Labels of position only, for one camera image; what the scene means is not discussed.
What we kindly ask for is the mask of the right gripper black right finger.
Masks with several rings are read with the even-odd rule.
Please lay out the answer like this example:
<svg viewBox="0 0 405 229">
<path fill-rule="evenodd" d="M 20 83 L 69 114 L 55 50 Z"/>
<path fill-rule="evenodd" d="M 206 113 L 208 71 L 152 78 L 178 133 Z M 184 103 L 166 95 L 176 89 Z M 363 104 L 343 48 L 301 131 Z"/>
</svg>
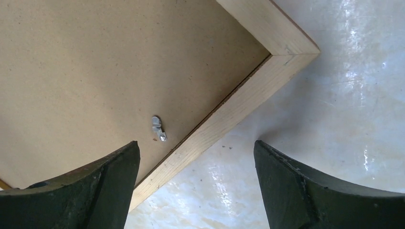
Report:
<svg viewBox="0 0 405 229">
<path fill-rule="evenodd" d="M 256 173 L 272 229 L 402 229 L 405 196 L 354 184 L 307 166 L 263 141 Z"/>
</svg>

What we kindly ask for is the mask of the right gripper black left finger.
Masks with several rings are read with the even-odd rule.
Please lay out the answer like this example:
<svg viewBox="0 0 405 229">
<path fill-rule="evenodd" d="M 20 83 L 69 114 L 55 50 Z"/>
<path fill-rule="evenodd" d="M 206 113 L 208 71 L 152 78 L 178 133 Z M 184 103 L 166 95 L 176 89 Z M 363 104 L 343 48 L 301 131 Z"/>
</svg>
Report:
<svg viewBox="0 0 405 229">
<path fill-rule="evenodd" d="M 132 141 L 60 176 L 0 193 L 3 229 L 122 229 L 140 165 Z"/>
</svg>

